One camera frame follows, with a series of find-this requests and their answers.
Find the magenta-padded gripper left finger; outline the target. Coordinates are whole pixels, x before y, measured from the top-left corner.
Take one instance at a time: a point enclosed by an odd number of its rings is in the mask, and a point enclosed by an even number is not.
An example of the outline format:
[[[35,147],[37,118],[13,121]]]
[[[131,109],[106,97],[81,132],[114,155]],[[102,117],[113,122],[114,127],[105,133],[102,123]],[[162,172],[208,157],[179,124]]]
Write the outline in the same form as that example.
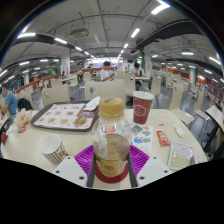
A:
[[[96,160],[93,146],[88,146],[75,156],[67,156],[53,173],[81,187],[92,188],[95,179]]]

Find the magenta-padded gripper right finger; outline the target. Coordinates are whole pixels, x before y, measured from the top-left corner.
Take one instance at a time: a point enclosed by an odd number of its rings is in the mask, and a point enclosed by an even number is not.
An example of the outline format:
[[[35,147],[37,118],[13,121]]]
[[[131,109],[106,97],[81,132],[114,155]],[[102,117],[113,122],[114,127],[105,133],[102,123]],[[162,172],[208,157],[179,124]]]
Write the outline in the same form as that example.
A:
[[[143,187],[171,173],[156,156],[149,156],[131,145],[128,156],[128,170],[132,188]]]

